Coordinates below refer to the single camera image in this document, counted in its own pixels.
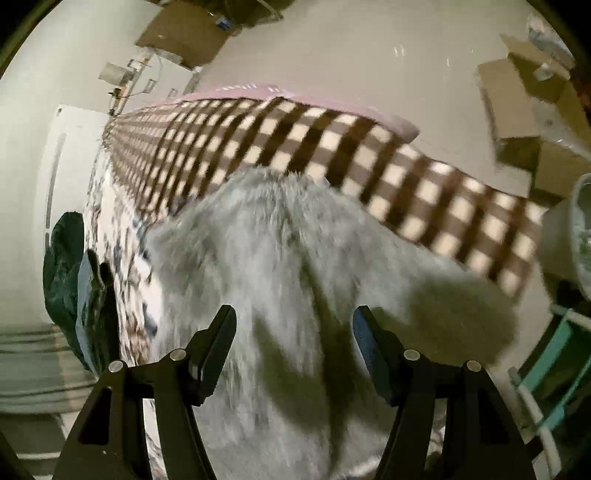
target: plastic container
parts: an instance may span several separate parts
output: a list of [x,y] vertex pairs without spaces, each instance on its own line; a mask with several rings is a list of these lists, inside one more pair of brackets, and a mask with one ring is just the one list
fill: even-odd
[[544,214],[537,255],[542,270],[578,285],[591,300],[591,174]]

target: pink fabric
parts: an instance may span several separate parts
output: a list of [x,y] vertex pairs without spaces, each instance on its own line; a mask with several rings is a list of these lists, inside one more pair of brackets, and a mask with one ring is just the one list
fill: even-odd
[[375,108],[354,105],[352,103],[341,102],[339,100],[323,99],[313,95],[301,95],[299,93],[282,90],[275,85],[258,86],[253,83],[247,85],[234,85],[209,90],[207,92],[190,93],[172,101],[158,102],[155,105],[166,103],[178,103],[184,101],[203,100],[203,99],[223,99],[223,98],[250,98],[252,100],[270,100],[275,97],[285,97],[295,102],[305,103],[306,105],[317,105],[331,110],[351,113],[357,116],[371,118],[388,130],[395,132],[404,140],[405,143],[413,141],[419,129],[416,125],[398,115],[386,115]]

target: metal screw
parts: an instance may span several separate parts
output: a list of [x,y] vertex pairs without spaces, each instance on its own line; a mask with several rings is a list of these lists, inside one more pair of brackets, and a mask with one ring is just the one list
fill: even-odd
[[121,360],[115,360],[109,364],[109,372],[112,374],[118,372],[123,368],[123,362]]
[[182,360],[187,356],[187,352],[185,352],[182,348],[177,348],[170,352],[170,358],[172,358],[175,362]]
[[471,372],[479,372],[480,370],[482,370],[482,365],[478,363],[476,360],[468,360],[466,366],[468,367],[468,370]]
[[411,362],[416,362],[419,358],[421,358],[421,354],[416,350],[409,348],[408,350],[404,351],[404,358],[406,360],[410,360]]

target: floor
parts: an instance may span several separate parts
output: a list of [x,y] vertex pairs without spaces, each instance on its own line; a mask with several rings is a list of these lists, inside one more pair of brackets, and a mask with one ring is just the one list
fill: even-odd
[[[513,194],[529,173],[495,162],[476,66],[506,56],[501,33],[525,39],[525,0],[297,0],[285,20],[243,31],[206,67],[198,90],[240,83],[371,105],[415,123],[414,144]],[[550,321],[536,266],[516,305],[518,335],[492,368],[511,408],[506,371],[519,366]]]

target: dark green fabric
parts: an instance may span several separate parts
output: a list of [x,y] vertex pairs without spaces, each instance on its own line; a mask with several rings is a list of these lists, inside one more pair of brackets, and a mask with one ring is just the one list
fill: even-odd
[[89,369],[76,337],[78,270],[83,253],[82,215],[77,212],[64,213],[51,232],[51,245],[43,260],[45,308],[64,333],[74,354]]
[[78,273],[76,333],[80,348],[95,375],[119,359],[119,319],[113,277],[106,263],[87,250]]

